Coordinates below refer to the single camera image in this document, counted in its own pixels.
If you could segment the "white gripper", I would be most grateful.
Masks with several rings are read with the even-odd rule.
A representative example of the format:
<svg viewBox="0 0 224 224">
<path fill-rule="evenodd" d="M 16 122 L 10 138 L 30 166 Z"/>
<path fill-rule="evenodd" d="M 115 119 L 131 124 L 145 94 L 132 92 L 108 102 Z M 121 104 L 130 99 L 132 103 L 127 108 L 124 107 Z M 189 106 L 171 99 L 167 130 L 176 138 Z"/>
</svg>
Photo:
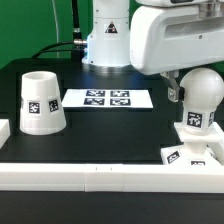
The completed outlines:
<svg viewBox="0 0 224 224">
<path fill-rule="evenodd" d="M 145 75 L 162 72 L 168 99 L 183 101 L 178 70 L 224 61 L 224 0 L 136 1 L 131 64 Z"/>
</svg>

